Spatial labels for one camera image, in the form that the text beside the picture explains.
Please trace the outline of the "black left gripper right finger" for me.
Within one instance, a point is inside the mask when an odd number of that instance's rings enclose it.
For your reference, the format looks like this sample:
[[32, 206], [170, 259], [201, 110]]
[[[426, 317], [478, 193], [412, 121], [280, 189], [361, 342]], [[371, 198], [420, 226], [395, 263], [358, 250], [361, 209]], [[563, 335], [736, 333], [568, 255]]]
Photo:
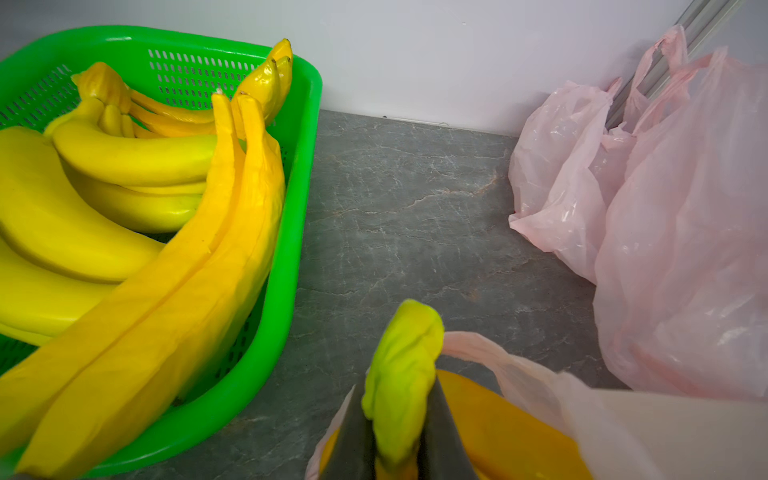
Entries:
[[418, 478], [478, 480], [438, 379], [428, 394], [417, 456]]

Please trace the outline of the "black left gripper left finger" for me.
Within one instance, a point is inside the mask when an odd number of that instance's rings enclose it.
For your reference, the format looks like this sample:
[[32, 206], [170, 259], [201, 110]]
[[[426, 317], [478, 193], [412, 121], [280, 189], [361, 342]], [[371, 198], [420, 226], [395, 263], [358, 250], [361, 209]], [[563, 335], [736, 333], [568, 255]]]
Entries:
[[319, 478], [338, 480], [374, 480], [375, 438], [372, 422], [362, 409], [365, 385], [357, 383], [342, 417], [336, 442]]

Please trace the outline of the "orange-yellow banana bunch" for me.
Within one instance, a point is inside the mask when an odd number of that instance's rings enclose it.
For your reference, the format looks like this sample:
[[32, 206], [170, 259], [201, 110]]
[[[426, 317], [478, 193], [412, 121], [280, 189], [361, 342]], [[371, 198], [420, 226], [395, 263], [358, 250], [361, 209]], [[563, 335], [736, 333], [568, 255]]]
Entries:
[[507, 352], [408, 299], [308, 479], [588, 479], [576, 442], [512, 403]]

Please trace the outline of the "pink peach printed bag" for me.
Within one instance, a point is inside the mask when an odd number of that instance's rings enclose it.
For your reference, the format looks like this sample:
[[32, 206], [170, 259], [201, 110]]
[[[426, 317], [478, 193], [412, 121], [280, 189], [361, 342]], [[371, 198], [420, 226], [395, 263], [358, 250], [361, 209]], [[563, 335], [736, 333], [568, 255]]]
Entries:
[[635, 128], [593, 307], [636, 390], [767, 397], [767, 69], [726, 48], [680, 68]]

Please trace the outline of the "orange banana pair in basket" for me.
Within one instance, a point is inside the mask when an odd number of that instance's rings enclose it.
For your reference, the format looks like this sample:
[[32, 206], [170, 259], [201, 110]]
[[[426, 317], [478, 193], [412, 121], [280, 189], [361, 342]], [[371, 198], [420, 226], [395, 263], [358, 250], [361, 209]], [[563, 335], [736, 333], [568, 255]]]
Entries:
[[261, 103], [214, 99], [210, 184], [140, 273], [1, 377], [10, 477], [75, 479], [143, 454], [237, 338], [269, 275], [284, 210], [278, 142]]

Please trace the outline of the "plain pink plastic bag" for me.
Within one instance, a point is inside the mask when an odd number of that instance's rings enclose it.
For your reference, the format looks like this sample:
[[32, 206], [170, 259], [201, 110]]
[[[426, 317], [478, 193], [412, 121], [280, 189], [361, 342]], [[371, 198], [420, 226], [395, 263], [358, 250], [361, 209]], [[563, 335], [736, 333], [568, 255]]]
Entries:
[[510, 158], [511, 229], [543, 252], [555, 254], [577, 275], [594, 282], [608, 207], [623, 185], [636, 143], [637, 123], [651, 101], [626, 113], [639, 115], [607, 129], [622, 81], [607, 89], [567, 82], [526, 120]]

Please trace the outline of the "yellow banana bunch in basket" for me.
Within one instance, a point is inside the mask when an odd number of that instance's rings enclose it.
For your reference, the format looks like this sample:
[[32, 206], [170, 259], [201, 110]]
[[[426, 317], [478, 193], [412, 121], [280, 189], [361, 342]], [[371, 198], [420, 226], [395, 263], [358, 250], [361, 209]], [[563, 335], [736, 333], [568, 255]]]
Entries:
[[79, 101], [43, 131], [1, 132], [1, 333], [34, 346], [59, 336], [120, 283], [161, 292], [209, 256], [227, 228], [238, 101], [271, 121], [290, 88], [279, 42], [214, 107], [163, 104], [99, 61], [71, 77]]

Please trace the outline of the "green plastic basket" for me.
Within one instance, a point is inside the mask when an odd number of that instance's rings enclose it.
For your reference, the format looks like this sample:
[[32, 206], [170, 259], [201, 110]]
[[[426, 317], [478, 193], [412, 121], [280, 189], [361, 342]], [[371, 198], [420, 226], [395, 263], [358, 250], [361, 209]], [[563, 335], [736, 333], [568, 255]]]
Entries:
[[[41, 128], [75, 100], [66, 74], [90, 60], [112, 63], [132, 85], [163, 100], [201, 104], [204, 86], [231, 91], [267, 48], [233, 40], [136, 26], [65, 30], [21, 48], [1, 63], [1, 122]], [[271, 276], [230, 350], [132, 444], [91, 476], [128, 473], [172, 458], [224, 428], [273, 372], [292, 324], [311, 182], [322, 79], [299, 60], [293, 88], [270, 133], [279, 141], [287, 191]]]

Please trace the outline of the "aluminium frame profile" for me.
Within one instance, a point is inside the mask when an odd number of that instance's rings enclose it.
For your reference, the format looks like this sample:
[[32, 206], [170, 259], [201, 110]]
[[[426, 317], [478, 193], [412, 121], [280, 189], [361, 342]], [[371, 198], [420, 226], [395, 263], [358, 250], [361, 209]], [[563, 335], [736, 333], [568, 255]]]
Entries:
[[633, 77], [615, 94], [606, 127], [625, 123], [633, 128], [639, 117], [627, 114], [631, 103], [640, 107], [640, 97], [652, 99], [661, 92], [672, 72], [686, 63], [716, 30], [744, 4], [738, 0], [693, 0], [675, 25], [642, 56]]

